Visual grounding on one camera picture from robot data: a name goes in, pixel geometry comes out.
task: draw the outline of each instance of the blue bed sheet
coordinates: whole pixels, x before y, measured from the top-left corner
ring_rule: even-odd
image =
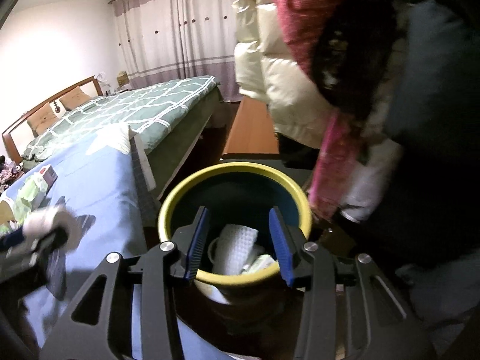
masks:
[[[64,258],[66,295],[57,300],[45,287],[25,298],[27,320],[40,346],[43,346],[52,327],[64,312],[69,301],[88,278],[93,269],[111,251],[128,258],[146,252],[142,221],[135,190],[131,154],[106,145],[86,155],[97,138],[85,137],[63,152],[50,157],[15,182],[7,195],[15,198],[18,189],[31,172],[44,164],[51,164],[58,179],[47,193],[43,205],[65,203],[82,223],[83,236],[77,250]],[[134,293],[133,355],[141,359],[140,350],[140,288]],[[217,350],[184,323],[178,321],[187,360],[227,360],[231,358]]]

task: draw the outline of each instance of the bed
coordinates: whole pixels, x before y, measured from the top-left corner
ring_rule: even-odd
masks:
[[[3,141],[11,159],[32,169],[92,131],[110,123],[129,123],[140,133],[156,183],[152,192],[160,197],[222,102],[217,85],[214,77],[200,76],[103,96],[92,76],[26,112],[3,132]],[[97,96],[64,114],[38,137],[20,136],[19,131],[31,132],[27,122],[44,105],[57,104],[75,88],[89,86]]]
[[[122,139],[128,143],[128,129],[126,137],[122,137],[121,131],[111,133],[111,140],[101,147],[95,145],[99,136],[98,133],[85,136],[80,142],[48,159],[58,178],[42,206],[65,203],[79,221],[83,236],[78,249],[54,256],[56,270],[65,275],[63,295],[57,295],[56,298],[49,289],[41,287],[23,298],[27,309],[23,317],[30,328],[23,331],[31,330],[31,333],[24,333],[22,338],[27,341],[25,334],[28,334],[40,347],[69,301],[109,252],[118,251],[124,257],[146,252],[141,204],[137,198],[139,193],[135,192],[145,188],[145,184],[135,185],[138,179],[134,176],[134,147],[116,144]],[[7,195],[14,199],[25,179],[39,168],[40,165],[16,181],[7,190]],[[140,291],[141,287],[136,288],[133,300],[131,333],[135,359],[141,359]],[[187,360],[229,359],[183,322],[179,321],[178,327]]]

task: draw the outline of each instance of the yellow trash can rim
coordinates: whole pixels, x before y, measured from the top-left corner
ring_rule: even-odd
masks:
[[[168,241],[171,238],[170,220],[175,206],[193,186],[210,178],[211,176],[231,172],[250,172],[268,177],[279,183],[291,195],[298,209],[298,227],[302,230],[306,238],[311,230],[311,213],[307,197],[298,184],[288,177],[285,173],[259,163],[250,162],[230,162],[220,163],[188,176],[181,181],[166,197],[160,209],[158,216],[158,236],[160,242]],[[247,286],[271,278],[280,272],[278,263],[262,269],[253,274],[222,275],[212,274],[210,272],[198,270],[196,279],[201,282],[213,284],[216,286]]]

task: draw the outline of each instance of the down jacket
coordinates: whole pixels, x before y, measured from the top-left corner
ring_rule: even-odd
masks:
[[[268,104],[277,132],[320,148],[333,108],[293,60],[273,0],[235,0],[233,8],[240,93]]]

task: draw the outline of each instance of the white wall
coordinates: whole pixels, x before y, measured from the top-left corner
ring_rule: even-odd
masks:
[[[0,29],[0,133],[62,89],[119,72],[112,4],[73,0],[11,14]],[[0,155],[6,155],[0,140]]]

